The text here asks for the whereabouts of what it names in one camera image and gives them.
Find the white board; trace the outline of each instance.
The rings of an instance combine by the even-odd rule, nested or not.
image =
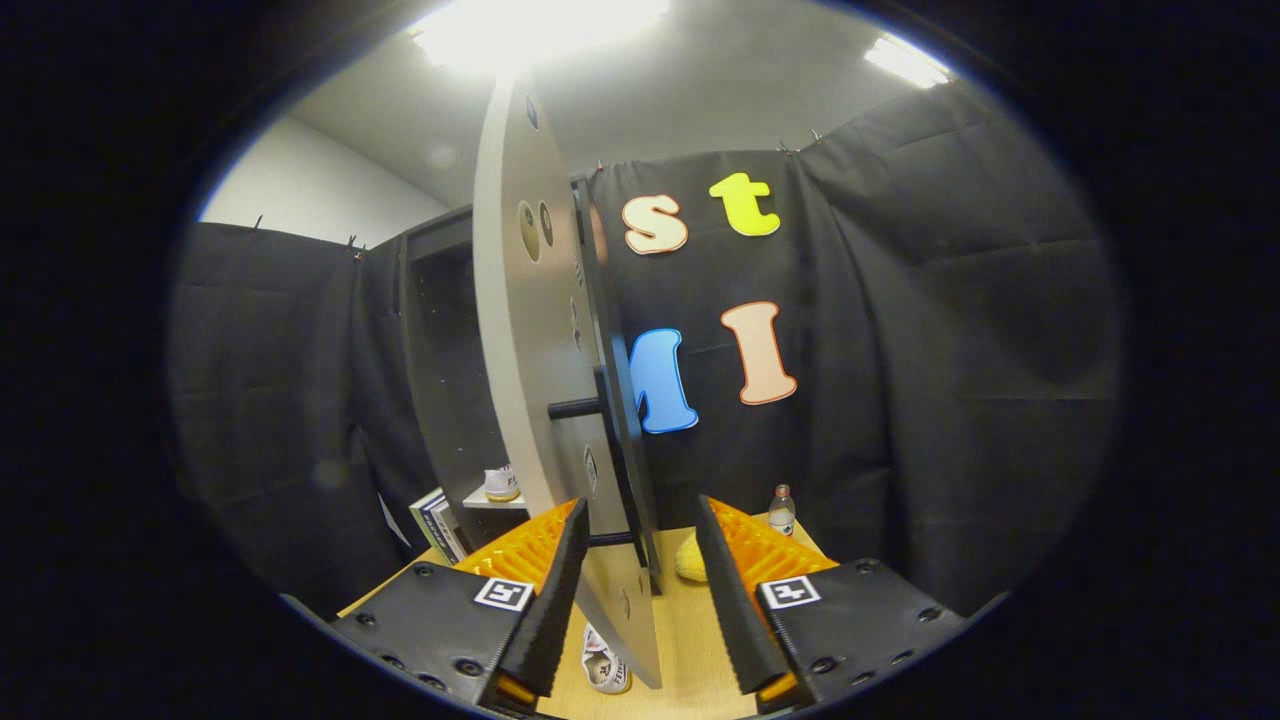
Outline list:
[[[591,534],[625,532],[627,519],[602,416],[553,421],[547,414],[550,404],[596,396],[593,369],[599,345],[577,269],[568,172],[525,74],[499,77],[489,101],[472,223],[485,370],[529,514],[585,497]],[[594,473],[585,460],[588,448]],[[636,676],[658,688],[650,598],[649,573],[631,546],[588,552],[579,606]]]

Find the foam letter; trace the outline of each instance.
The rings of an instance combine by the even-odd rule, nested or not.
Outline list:
[[[622,206],[627,245],[640,255],[671,252],[689,240],[689,225],[672,215],[680,204],[668,195],[641,195]]]
[[[778,229],[782,220],[777,213],[760,214],[756,197],[769,193],[768,183],[751,182],[746,173],[733,173],[710,187],[712,197],[724,200],[728,224],[741,234],[762,236]]]
[[[648,433],[669,433],[698,424],[698,413],[685,402],[685,388],[680,384],[676,363],[680,340],[678,331],[658,328],[643,333],[631,346],[631,387],[636,410],[641,400],[648,400],[649,414],[644,419]]]
[[[782,369],[778,338],[773,334],[777,314],[778,306],[772,302],[748,302],[721,315],[721,324],[737,336],[742,374],[746,375],[739,398],[746,405],[764,405],[796,391],[796,379]]]

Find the shelf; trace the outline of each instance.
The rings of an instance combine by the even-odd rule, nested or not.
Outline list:
[[[511,502],[494,502],[484,496],[484,484],[477,487],[475,492],[468,495],[466,500],[462,501],[463,507],[474,507],[476,510],[525,510],[529,511],[529,506],[525,505],[525,496],[521,493],[520,497],[512,500]]]

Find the book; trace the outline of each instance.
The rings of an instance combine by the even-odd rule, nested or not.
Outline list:
[[[413,505],[410,505],[408,509],[413,514],[413,519],[417,520],[419,529],[421,529],[422,534],[426,536],[426,542],[435,550],[440,551],[444,560],[452,565],[453,562],[457,562],[457,560],[452,557],[452,552],[445,550],[448,543],[444,539],[444,534],[436,527],[436,520],[430,511],[433,506],[439,505],[440,502],[445,502],[444,491],[435,488],[419,498]]]
[[[435,527],[440,530],[440,534],[444,536],[444,542],[453,556],[453,562],[460,562],[471,555],[470,548],[462,541],[462,530],[453,516],[453,510],[449,507],[448,500],[428,506],[428,514],[435,520]]]

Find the letter s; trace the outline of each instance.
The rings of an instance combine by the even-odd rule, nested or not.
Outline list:
[[[673,215],[680,205],[669,195],[641,195],[622,206],[627,246],[637,255],[671,252],[689,240],[689,225]]]

